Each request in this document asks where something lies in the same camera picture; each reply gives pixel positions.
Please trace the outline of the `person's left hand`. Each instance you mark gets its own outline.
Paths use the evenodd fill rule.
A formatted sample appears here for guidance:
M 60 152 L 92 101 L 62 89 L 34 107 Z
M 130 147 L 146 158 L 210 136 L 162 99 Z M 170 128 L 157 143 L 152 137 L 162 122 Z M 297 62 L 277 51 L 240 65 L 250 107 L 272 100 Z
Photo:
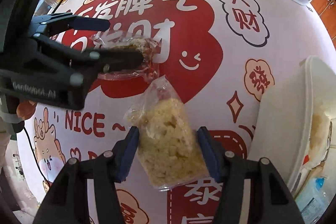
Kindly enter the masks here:
M 17 107 L 17 116 L 22 120 L 30 119 L 36 110 L 37 103 L 33 101 L 21 102 Z

